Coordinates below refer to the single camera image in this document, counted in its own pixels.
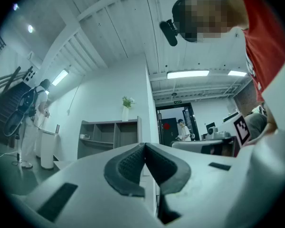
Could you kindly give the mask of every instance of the shelf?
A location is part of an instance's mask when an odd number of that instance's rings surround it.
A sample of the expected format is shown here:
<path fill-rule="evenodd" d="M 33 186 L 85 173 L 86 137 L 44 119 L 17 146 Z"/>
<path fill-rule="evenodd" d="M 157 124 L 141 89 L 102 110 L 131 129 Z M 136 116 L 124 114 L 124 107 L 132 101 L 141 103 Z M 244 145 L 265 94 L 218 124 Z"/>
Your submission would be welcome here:
<path fill-rule="evenodd" d="M 141 142 L 141 119 L 128 122 L 87 122 L 82 121 L 80 134 L 87 134 L 90 139 L 78 140 L 77 158 L 99 154 L 114 148 Z"/>
<path fill-rule="evenodd" d="M 129 119 L 127 122 L 123 122 L 123 121 L 109 121 L 109 122 L 94 122 L 94 123 L 90 123 L 90 122 L 82 122 L 82 125 L 94 125 L 94 124 L 127 124 L 127 123 L 136 123 L 137 119 Z"/>
<path fill-rule="evenodd" d="M 103 143 L 103 144 L 112 144 L 113 145 L 112 142 L 102 142 L 102 141 L 95 141 L 95 140 L 90 140 L 90 139 L 80 139 L 80 140 L 93 142 L 93 143 Z"/>

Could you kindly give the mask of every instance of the red shirt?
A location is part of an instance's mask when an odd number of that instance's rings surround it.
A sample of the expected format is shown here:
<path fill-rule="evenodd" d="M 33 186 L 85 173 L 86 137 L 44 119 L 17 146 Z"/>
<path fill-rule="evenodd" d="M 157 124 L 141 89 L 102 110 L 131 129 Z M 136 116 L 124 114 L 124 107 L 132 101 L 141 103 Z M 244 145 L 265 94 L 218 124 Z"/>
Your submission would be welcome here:
<path fill-rule="evenodd" d="M 258 101 L 285 62 L 285 31 L 264 0 L 243 0 L 249 28 L 243 30 L 248 71 L 256 88 Z"/>

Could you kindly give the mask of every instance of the ceiling light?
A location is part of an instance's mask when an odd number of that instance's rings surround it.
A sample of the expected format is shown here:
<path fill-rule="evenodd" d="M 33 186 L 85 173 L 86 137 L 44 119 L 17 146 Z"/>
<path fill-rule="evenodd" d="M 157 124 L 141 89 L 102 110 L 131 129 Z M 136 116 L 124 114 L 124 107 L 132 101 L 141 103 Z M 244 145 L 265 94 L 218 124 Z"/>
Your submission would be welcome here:
<path fill-rule="evenodd" d="M 16 11 L 17 8 L 19 8 L 19 7 L 18 7 L 18 4 L 15 3 L 14 6 L 13 6 L 14 11 Z"/>
<path fill-rule="evenodd" d="M 67 76 L 67 75 L 68 75 L 68 72 L 67 72 L 65 69 L 63 69 L 63 70 L 61 71 L 61 73 L 54 79 L 54 81 L 52 82 L 52 84 L 53 84 L 54 86 L 58 85 L 58 83 L 59 83 L 65 76 Z"/>
<path fill-rule="evenodd" d="M 244 77 L 247 73 L 243 73 L 243 72 L 238 72 L 238 71 L 230 71 L 228 73 L 228 75 L 232 75 L 232 76 L 242 76 Z"/>
<path fill-rule="evenodd" d="M 33 32 L 33 27 L 31 25 L 28 26 L 28 31 L 29 31 L 29 33 Z"/>
<path fill-rule="evenodd" d="M 191 71 L 168 72 L 167 73 L 167 79 L 207 76 L 208 73 L 209 73 L 208 70 L 204 70 L 204 71 L 202 71 L 202 70 L 191 70 Z"/>

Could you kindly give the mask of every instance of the doorway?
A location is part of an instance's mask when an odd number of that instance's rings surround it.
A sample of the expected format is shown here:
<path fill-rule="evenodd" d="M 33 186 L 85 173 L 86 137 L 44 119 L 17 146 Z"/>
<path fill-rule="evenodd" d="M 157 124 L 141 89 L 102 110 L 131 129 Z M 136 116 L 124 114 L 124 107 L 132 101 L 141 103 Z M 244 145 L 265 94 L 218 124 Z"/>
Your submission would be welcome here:
<path fill-rule="evenodd" d="M 156 108 L 160 144 L 170 146 L 181 135 L 178 120 L 182 119 L 191 133 L 191 140 L 200 140 L 195 116 L 190 103 L 160 106 Z"/>

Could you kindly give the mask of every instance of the stair railing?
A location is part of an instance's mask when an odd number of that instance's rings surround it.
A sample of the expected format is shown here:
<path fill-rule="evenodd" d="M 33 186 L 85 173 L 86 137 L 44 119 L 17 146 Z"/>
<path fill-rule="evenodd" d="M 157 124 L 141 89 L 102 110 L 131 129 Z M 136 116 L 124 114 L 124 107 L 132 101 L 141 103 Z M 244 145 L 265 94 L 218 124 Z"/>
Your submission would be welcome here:
<path fill-rule="evenodd" d="M 33 67 L 31 66 L 28 69 L 28 71 L 20 72 L 21 67 L 17 67 L 17 69 L 13 74 L 0 77 L 0 89 L 4 87 L 2 93 L 5 93 L 9 89 L 12 82 L 19 80 L 21 78 L 25 79 L 25 77 L 28 75 L 28 73 L 31 71 L 32 68 Z"/>

